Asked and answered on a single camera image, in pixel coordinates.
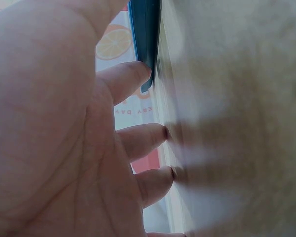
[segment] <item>hand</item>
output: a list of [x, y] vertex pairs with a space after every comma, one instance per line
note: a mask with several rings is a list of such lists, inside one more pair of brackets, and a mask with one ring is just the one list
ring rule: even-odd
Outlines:
[[166, 194], [171, 169], [130, 168], [166, 129], [114, 128], [113, 106], [150, 69], [95, 79], [94, 47], [126, 3], [24, 0], [0, 13], [0, 236], [168, 236], [145, 233], [142, 209]]

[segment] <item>orange fruit print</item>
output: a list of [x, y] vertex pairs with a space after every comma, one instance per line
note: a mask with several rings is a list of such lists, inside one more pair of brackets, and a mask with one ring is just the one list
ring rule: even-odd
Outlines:
[[95, 48], [96, 56], [105, 61], [118, 58], [127, 52], [132, 43], [129, 28], [116, 24], [109, 25]]

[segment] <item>fingernail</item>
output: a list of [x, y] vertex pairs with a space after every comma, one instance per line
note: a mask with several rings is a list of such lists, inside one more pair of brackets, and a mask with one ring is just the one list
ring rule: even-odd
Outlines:
[[173, 171], [172, 168], [169, 166], [164, 166], [159, 169], [162, 171], [162, 174], [168, 176], [171, 180], [173, 180]]

